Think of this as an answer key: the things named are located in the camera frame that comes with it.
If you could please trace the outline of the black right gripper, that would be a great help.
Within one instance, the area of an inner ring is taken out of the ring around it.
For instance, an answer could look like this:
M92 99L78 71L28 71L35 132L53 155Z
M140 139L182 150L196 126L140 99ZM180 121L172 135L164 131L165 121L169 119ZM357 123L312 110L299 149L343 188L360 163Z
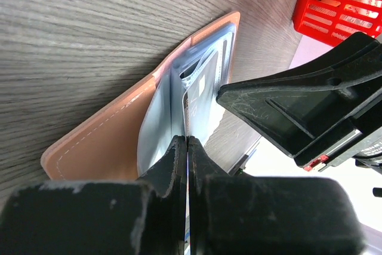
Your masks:
M224 85L217 102L308 172L350 158L381 172L381 44L364 33L296 68Z

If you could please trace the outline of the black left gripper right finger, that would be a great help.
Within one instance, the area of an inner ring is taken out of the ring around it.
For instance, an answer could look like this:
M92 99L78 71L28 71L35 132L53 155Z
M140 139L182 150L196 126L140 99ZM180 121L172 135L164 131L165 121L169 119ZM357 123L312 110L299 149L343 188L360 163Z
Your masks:
M230 176L188 139L192 254L361 254L362 228L324 177Z

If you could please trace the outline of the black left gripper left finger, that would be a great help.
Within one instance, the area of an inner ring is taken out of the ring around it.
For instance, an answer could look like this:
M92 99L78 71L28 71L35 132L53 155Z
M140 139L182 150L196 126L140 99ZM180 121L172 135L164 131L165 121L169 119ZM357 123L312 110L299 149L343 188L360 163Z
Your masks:
M2 254L183 254L187 141L135 181L50 180L16 190L1 213Z

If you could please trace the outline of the black VIP credit card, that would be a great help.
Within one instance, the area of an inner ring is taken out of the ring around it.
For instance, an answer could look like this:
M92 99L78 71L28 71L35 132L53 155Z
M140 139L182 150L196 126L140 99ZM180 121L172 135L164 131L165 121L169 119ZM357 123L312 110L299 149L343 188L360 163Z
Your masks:
M185 87L185 133L199 139L203 146L218 127L224 114L215 99L221 86L223 64L221 52L213 49L195 62L195 68L191 72L181 74Z

